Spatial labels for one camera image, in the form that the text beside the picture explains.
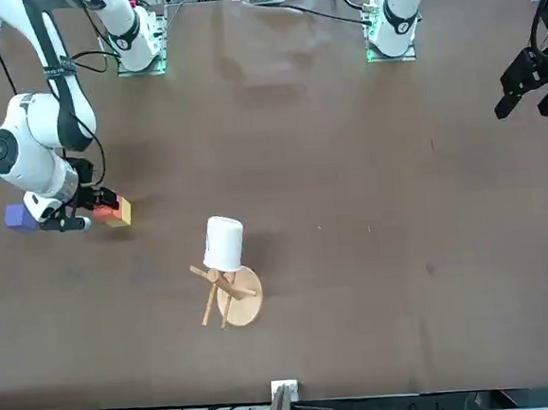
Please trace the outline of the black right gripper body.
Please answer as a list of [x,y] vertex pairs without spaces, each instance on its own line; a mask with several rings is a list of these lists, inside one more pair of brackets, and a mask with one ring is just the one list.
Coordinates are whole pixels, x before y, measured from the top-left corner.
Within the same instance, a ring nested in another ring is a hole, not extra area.
[[68,158],[68,164],[73,167],[79,177],[79,186],[73,201],[70,203],[71,213],[76,216],[78,209],[92,211],[95,207],[95,191],[88,184],[93,181],[94,165],[85,158]]

